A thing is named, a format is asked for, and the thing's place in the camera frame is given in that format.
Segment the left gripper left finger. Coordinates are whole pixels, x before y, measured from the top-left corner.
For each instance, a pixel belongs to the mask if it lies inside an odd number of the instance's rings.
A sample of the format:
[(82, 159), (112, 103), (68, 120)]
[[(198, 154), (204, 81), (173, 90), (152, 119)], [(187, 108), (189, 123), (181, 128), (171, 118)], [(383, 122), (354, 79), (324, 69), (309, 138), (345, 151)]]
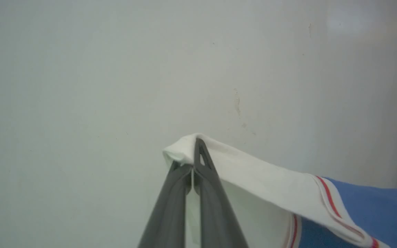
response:
[(192, 165), (172, 162), (138, 248), (185, 248), (186, 195)]

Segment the blue and white sports jersey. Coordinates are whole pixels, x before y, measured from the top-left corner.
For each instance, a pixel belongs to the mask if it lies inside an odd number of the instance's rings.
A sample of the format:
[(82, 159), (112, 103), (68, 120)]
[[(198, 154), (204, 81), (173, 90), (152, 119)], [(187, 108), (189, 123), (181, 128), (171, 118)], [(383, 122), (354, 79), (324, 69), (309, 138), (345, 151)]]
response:
[(397, 188), (292, 171), (200, 133), (164, 148), (166, 163), (192, 164), (197, 139), (203, 140), (220, 179), (285, 214), (282, 248), (397, 248)]

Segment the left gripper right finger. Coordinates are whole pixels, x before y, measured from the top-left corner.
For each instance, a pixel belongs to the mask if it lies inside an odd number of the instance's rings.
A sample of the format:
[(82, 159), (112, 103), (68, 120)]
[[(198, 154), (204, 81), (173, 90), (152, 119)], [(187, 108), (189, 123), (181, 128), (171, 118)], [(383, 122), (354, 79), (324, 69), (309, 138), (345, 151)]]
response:
[(194, 146), (194, 190), (200, 196), (201, 248), (248, 248), (208, 148), (201, 138)]

